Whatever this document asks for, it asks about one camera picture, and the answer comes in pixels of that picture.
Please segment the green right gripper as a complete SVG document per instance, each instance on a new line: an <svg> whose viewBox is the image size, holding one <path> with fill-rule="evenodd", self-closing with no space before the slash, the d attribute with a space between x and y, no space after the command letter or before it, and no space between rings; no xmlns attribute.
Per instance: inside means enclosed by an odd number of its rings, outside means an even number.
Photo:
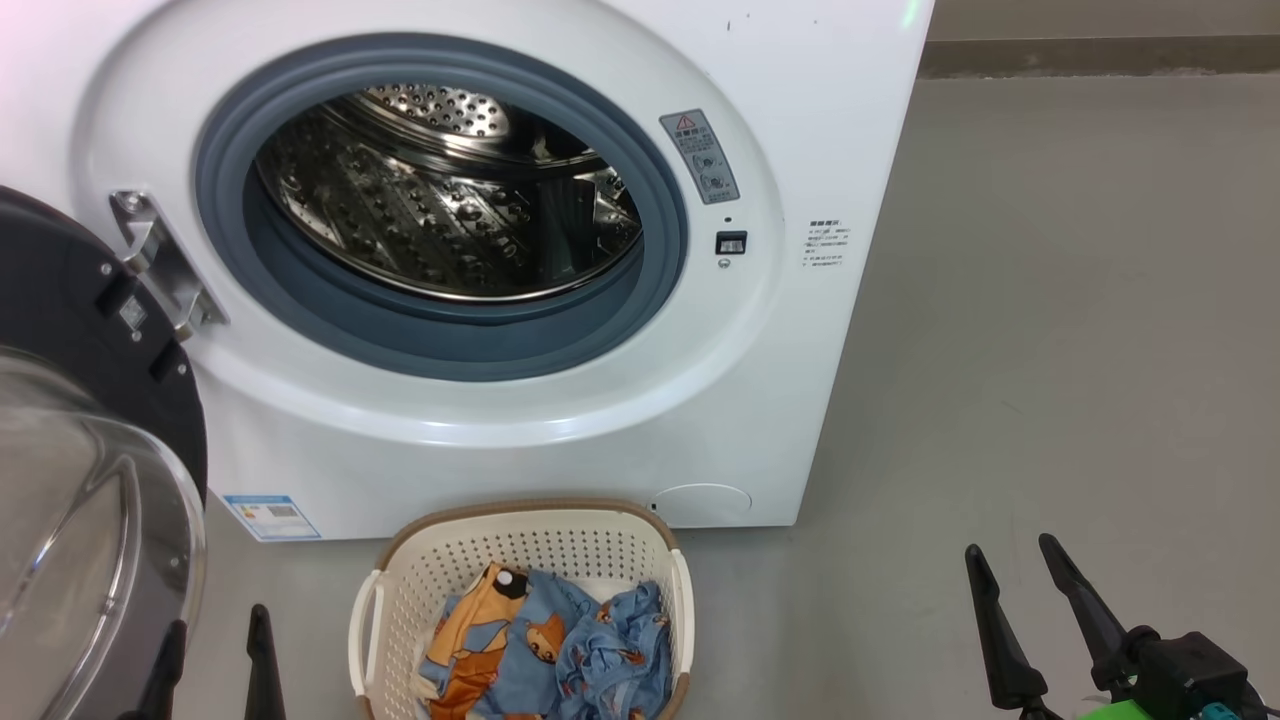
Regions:
<svg viewBox="0 0 1280 720"><path fill-rule="evenodd" d="M1060 541L1041 533L1039 551L1057 591L1064 594L1076 619L1092 660L1091 678L1098 691L1129 692L1130 662L1123 651L1126 634L1096 588L1074 564ZM1000 585L984 552L969 544L964 553L972 602L975 614L983 667L991 703L1000 710L1020 714L1047 714L1047 683L1029 665L1000 603ZM1079 720L1151 720L1134 700L1101 703L1078 715Z"/></svg>

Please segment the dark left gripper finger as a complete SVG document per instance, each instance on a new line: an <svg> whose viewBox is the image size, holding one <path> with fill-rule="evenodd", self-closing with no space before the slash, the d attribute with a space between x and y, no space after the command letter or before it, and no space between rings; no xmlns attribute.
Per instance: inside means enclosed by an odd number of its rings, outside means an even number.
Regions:
<svg viewBox="0 0 1280 720"><path fill-rule="evenodd" d="M141 719L172 719L175 688L186 666L187 630L182 620L169 624L140 698Z"/></svg>
<svg viewBox="0 0 1280 720"><path fill-rule="evenodd" d="M251 670L244 719L287 719L270 612L262 603L256 603L250 611L246 653Z"/></svg>

